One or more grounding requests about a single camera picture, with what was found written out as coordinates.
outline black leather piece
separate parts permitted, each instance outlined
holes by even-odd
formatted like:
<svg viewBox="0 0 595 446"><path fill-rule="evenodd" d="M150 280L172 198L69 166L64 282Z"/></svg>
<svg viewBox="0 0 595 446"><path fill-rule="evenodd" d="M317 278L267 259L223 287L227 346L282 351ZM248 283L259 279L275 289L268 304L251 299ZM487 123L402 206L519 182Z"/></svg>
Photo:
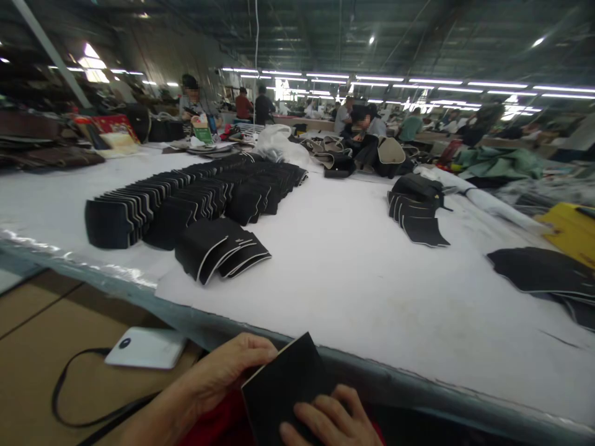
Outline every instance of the black leather piece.
<svg viewBox="0 0 595 446"><path fill-rule="evenodd" d="M322 445L296 418L293 406L330 395L336 383L327 373L309 333L293 341L273 362L260 369L242 386L242 393L256 443L283 446L282 422L289 422L308 444Z"/></svg>

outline black cable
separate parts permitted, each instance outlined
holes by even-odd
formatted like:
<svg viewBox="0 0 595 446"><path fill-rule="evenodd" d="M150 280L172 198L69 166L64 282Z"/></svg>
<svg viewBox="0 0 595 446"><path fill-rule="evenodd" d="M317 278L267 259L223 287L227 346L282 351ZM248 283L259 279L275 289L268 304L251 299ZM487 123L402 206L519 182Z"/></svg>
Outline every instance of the black cable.
<svg viewBox="0 0 595 446"><path fill-rule="evenodd" d="M60 391L62 390L62 386L64 385L64 381L66 380L68 367L70 366L72 361L74 361L77 357L87 353L94 353L99 356L106 357L110 353L110 351L112 351L111 348L91 348L78 352L76 355L72 356L72 358L68 360L64 369L62 370L62 373L60 374L60 377L58 378L58 381L56 382L56 385L54 387L54 391L51 395L51 413L54 416L54 418L64 426L90 427L96 424L100 424L104 421L109 421L109 423L107 423L105 426L101 427L93 434L88 436L86 439L84 439L81 443L79 443L79 446L90 446L92 444L95 444L97 441L99 441L101 438L103 438L105 435L111 432L114 428L116 428L118 425L127 420L134 413L138 412L140 409L149 404L153 400L153 398L155 398L160 393L157 392L139 398L138 400L132 401L131 403L128 403L122 406L121 408L118 408L108 413L107 415L99 417L93 421L87 421L83 423L72 423L62 418L62 415L60 415L60 412L58 411L58 400L60 398Z"/></svg>

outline person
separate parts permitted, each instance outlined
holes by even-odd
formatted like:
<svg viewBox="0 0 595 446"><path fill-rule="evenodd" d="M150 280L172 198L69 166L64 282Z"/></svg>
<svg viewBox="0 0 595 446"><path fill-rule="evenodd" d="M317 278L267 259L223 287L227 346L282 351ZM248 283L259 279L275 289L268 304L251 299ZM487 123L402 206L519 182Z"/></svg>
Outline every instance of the person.
<svg viewBox="0 0 595 446"><path fill-rule="evenodd" d="M368 133L378 136L386 136L386 124L382 120L382 116L378 114L378 107L375 103L372 103L370 104L369 108L372 121L368 127Z"/></svg>
<svg viewBox="0 0 595 446"><path fill-rule="evenodd" d="M340 102L335 102L335 108L333 108L333 111L330 112L330 116L331 116L331 121L335 122L335 120L337 119L337 111L339 110L339 107L341 106Z"/></svg>
<svg viewBox="0 0 595 446"><path fill-rule="evenodd" d="M137 412L126 425L120 443L124 446L191 444L192 437L203 440L225 438L225 444L253 444L252 435L241 406L247 431L229 426L232 410L222 412L219 424L213 413L218 406L232 401L233 389L245 380L245 372L271 362L277 349L266 338L242 333L198 361L178 380ZM382 446L376 428L368 418L357 392L344 385L330 395L320 395L314 401L297 403L294 414L325 446L358 444ZM207 419L201 426L201 418ZM308 443L290 423L279 426L285 446L307 446Z"/></svg>
<svg viewBox="0 0 595 446"><path fill-rule="evenodd" d="M441 120L438 121L437 126L439 131L447 131L448 133L456 133L459 129L459 125L457 124L457 120L461 115L461 111L459 109L453 110L447 115L444 116Z"/></svg>
<svg viewBox="0 0 595 446"><path fill-rule="evenodd" d="M411 142L423 127L423 120L420 118L421 107L412 111L411 115L401 124L399 133L400 142Z"/></svg>
<svg viewBox="0 0 595 446"><path fill-rule="evenodd" d="M304 117L305 118L310 118L310 119L316 119L317 115L316 115L316 101L313 100L312 98L308 99L306 101L306 109L304 110L304 113L306 114Z"/></svg>
<svg viewBox="0 0 595 446"><path fill-rule="evenodd" d="M111 70L105 69L104 73L107 80L110 81L110 88L118 102L136 103L136 99L132 94L132 88L126 82L116 79L116 76Z"/></svg>
<svg viewBox="0 0 595 446"><path fill-rule="evenodd" d="M345 98L345 104L337 110L335 118L335 133L341 134L347 124L351 124L350 113L353 110L353 96Z"/></svg>
<svg viewBox="0 0 595 446"><path fill-rule="evenodd" d="M250 119L250 112L254 111L252 102L247 98L248 91L240 87L240 94L236 97L236 117L238 119Z"/></svg>
<svg viewBox="0 0 595 446"><path fill-rule="evenodd" d="M202 113L203 107L200 105L200 93L198 91L198 82L190 74L182 76L182 97L180 97L179 109L180 116L184 121L190 121L192 114L186 111L186 108L195 113Z"/></svg>
<svg viewBox="0 0 595 446"><path fill-rule="evenodd" d="M469 147L475 147L483 139L483 136L494 127L494 124L500 121L505 111L506 109L502 105L501 99L494 99L493 103L482 105L475 116L472 116L472 118L474 117L477 120L473 125L469 125L469 129L463 136L463 144Z"/></svg>
<svg viewBox="0 0 595 446"><path fill-rule="evenodd" d="M267 119L273 119L271 113L276 108L273 102L267 96L267 88L264 85L258 87L258 97L254 101L254 110L256 112L256 124L265 125Z"/></svg>

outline green fabric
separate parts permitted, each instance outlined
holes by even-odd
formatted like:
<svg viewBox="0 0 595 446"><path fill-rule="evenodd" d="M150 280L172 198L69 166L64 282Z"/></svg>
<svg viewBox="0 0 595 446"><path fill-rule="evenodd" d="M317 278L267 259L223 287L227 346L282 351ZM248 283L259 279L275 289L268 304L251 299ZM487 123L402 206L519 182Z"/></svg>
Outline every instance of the green fabric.
<svg viewBox="0 0 595 446"><path fill-rule="evenodd" d="M401 141L412 141L423 127L423 121L419 116L409 116L401 124L401 133L399 139Z"/></svg>
<svg viewBox="0 0 595 446"><path fill-rule="evenodd" d="M505 149L480 146L459 153L455 164L460 164L465 177L505 177L540 179L543 174L541 158L527 149Z"/></svg>

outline hand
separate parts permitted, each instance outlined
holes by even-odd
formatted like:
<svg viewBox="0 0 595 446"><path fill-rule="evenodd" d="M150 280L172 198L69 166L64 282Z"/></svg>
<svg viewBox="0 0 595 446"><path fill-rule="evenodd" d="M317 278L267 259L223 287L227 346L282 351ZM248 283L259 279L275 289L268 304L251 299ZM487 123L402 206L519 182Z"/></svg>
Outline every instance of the hand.
<svg viewBox="0 0 595 446"><path fill-rule="evenodd" d="M325 446L382 446L355 389L339 384L331 396L319 395L312 404L298 403L293 410ZM286 446L312 446L287 422L279 431Z"/></svg>
<svg viewBox="0 0 595 446"><path fill-rule="evenodd" d="M199 415L213 410L230 390L239 388L246 369L268 364L277 349L266 338L241 333L197 362L182 377L196 398Z"/></svg>

